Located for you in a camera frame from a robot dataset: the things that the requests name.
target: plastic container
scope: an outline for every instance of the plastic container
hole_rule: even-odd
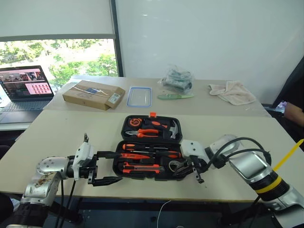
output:
[[[152,89],[148,87],[131,87],[127,106],[146,108],[152,105]]]

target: yellow cable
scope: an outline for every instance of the yellow cable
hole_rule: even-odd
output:
[[[299,148],[299,146],[303,143],[303,141],[304,139],[301,139],[300,141],[298,141],[296,145],[294,145],[294,147],[290,150],[290,152],[288,152],[288,154],[274,167],[274,171],[277,171],[288,160],[288,158],[290,158],[291,155],[293,155],[295,150]]]

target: towel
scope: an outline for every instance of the towel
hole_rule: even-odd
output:
[[[227,81],[226,85],[209,85],[210,95],[217,95],[233,105],[246,105],[256,100],[240,81]]]

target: table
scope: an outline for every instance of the table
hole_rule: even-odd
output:
[[[17,131],[26,130],[31,123],[2,123],[0,124],[0,131]]]
[[[35,173],[36,164],[48,156],[74,155],[86,132],[96,150],[115,151],[122,140],[120,131],[126,113],[45,110],[0,160],[0,191],[23,193]],[[272,154],[273,165],[295,144],[274,118],[210,115],[170,115],[178,118],[184,139],[201,142],[207,147],[226,133],[256,139]],[[304,153],[298,149],[278,171],[304,195],[304,182],[298,174],[304,171]],[[98,161],[97,178],[112,176],[112,160]],[[75,196],[137,199],[252,201],[256,194],[236,172],[226,165],[220,170],[202,174],[205,183],[198,184],[190,174],[182,181],[133,180],[93,187],[82,179],[76,184]],[[73,180],[65,181],[71,189]]]
[[[64,101],[62,94],[75,85],[75,82],[91,80],[113,86],[119,86],[126,91],[121,103],[116,109],[109,109],[106,112],[112,113],[137,113],[148,114],[157,112],[158,114],[188,114],[188,115],[221,115],[221,116],[264,116],[271,117],[262,105],[255,101],[251,104],[235,106],[225,102],[217,96],[209,94],[209,84],[225,85],[223,80],[195,80],[193,83],[194,97],[178,100],[160,100],[159,94],[173,93],[163,89],[158,85],[159,79],[151,78],[126,78],[126,77],[108,77],[108,76],[73,76],[69,83],[59,90],[53,100],[45,107],[45,110],[73,110],[73,111],[91,111],[105,112],[99,109],[71,104]],[[131,86],[143,86],[152,88],[152,106],[149,108],[127,107],[126,102],[128,92]]]

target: cardboard box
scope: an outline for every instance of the cardboard box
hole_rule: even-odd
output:
[[[62,96],[66,102],[107,110],[116,108],[124,94],[120,87],[82,80]]]

